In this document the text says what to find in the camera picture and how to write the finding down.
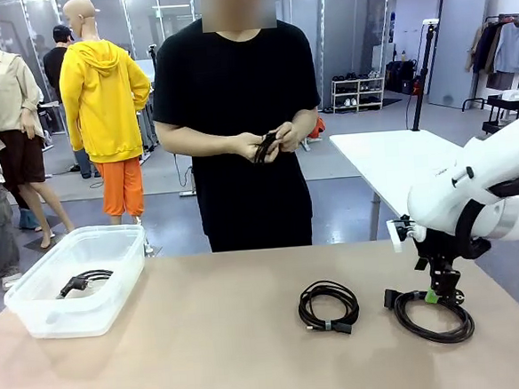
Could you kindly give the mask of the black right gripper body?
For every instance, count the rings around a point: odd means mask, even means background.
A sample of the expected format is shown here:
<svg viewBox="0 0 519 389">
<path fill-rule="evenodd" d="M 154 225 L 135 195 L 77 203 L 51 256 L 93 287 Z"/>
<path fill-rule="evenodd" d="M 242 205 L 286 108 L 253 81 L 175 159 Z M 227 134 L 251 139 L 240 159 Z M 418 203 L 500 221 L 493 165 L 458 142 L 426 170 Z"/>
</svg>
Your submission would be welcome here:
<svg viewBox="0 0 519 389">
<path fill-rule="evenodd" d="M 453 259 L 445 256 L 429 258 L 431 289 L 434 292 L 455 291 L 460 278 L 460 272 L 452 268 Z"/>
</svg>

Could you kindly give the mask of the person's left hand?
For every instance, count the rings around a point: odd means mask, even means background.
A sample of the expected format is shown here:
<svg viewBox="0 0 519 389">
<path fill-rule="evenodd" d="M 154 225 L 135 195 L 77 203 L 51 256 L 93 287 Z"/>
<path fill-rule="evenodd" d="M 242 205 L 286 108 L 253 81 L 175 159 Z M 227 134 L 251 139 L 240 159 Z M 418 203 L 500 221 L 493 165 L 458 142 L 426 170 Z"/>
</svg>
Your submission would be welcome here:
<svg viewBox="0 0 519 389">
<path fill-rule="evenodd" d="M 284 153 L 294 152 L 308 134 L 308 127 L 302 121 L 283 123 L 275 129 L 274 146 Z"/>
</svg>

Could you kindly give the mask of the person's right hand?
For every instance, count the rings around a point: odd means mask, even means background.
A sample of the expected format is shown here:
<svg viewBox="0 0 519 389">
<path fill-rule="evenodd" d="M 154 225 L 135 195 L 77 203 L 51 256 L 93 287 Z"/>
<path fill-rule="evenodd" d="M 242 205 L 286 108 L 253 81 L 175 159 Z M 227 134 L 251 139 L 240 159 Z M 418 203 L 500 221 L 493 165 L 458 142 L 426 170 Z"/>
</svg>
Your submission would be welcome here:
<svg viewBox="0 0 519 389">
<path fill-rule="evenodd" d="M 230 151 L 235 155 L 240 155 L 248 161 L 254 161 L 258 149 L 264 141 L 263 136 L 243 132 L 236 136 L 231 136 Z"/>
</svg>

